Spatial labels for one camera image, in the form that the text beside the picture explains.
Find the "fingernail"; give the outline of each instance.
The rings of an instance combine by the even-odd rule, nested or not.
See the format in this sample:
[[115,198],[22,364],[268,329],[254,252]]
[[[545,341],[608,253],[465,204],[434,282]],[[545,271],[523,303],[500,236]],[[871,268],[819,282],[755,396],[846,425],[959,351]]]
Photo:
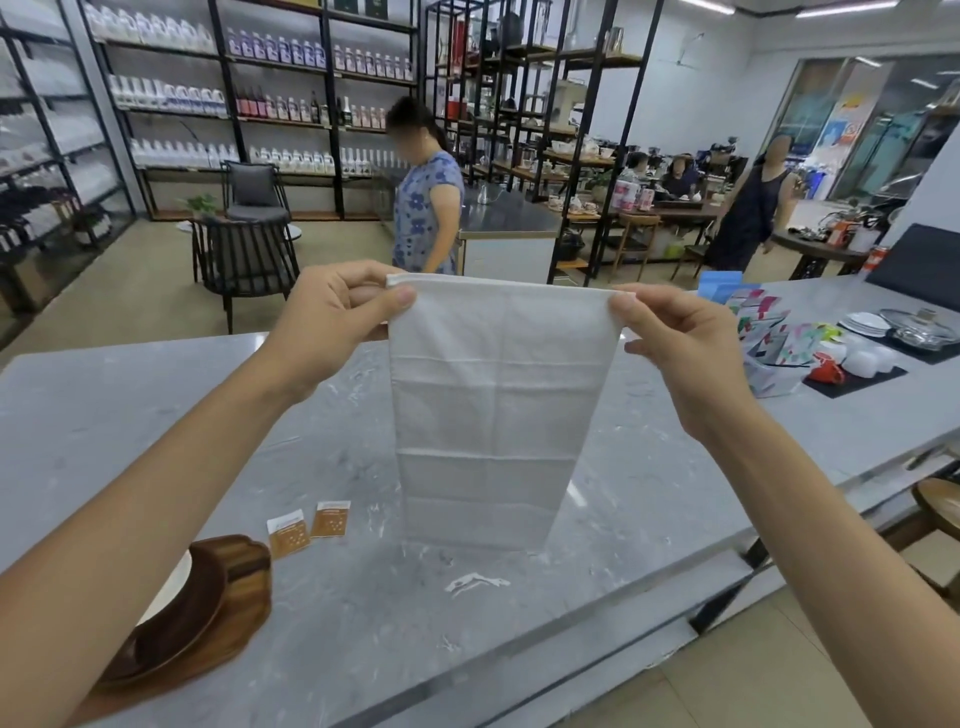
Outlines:
[[629,313],[634,306],[635,297],[630,293],[618,293],[610,301],[610,306],[620,313]]
[[410,306],[417,299],[417,290],[412,285],[401,285],[396,290],[396,299],[400,305]]

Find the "wooden tray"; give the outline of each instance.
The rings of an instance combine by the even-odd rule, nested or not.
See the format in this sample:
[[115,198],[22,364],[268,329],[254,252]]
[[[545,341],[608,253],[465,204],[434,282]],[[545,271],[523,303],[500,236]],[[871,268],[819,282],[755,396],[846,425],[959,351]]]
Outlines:
[[194,546],[213,553],[227,570],[227,592],[204,634],[178,658],[140,680],[95,686],[66,725],[81,725],[178,688],[229,662],[247,646],[270,615],[270,550],[246,536],[220,536]]

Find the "hand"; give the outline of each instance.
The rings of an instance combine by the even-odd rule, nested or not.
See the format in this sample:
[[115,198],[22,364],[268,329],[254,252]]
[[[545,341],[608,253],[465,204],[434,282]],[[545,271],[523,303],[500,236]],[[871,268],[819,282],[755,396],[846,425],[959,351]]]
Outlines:
[[611,310],[641,337],[624,349],[657,365],[687,433],[703,441],[714,413],[754,402],[728,308],[669,285],[615,288],[624,293],[611,299]]
[[347,363],[357,345],[384,339],[384,322],[409,308],[417,292],[401,285],[384,290],[397,268],[372,260],[304,268],[274,330],[253,359],[278,376],[296,401]]

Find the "brown sugar packet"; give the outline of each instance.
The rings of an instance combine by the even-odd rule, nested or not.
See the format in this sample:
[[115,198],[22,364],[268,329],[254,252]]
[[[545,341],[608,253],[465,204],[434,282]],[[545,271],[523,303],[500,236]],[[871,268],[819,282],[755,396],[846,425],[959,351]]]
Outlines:
[[269,519],[267,533],[270,534],[270,551],[275,559],[289,556],[291,553],[310,546],[310,537],[306,533],[306,520],[303,509],[286,516]]
[[317,513],[313,517],[310,538],[325,539],[346,535],[349,511],[349,500],[321,500],[317,503]]

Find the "left hand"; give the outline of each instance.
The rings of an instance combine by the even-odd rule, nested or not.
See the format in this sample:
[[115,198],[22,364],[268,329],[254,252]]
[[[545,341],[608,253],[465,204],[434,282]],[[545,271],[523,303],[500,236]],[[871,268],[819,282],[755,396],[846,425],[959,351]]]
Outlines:
[[304,268],[274,330],[252,357],[296,401],[340,371],[364,341],[385,339],[385,322],[409,308],[412,286],[385,290],[402,273],[373,260]]

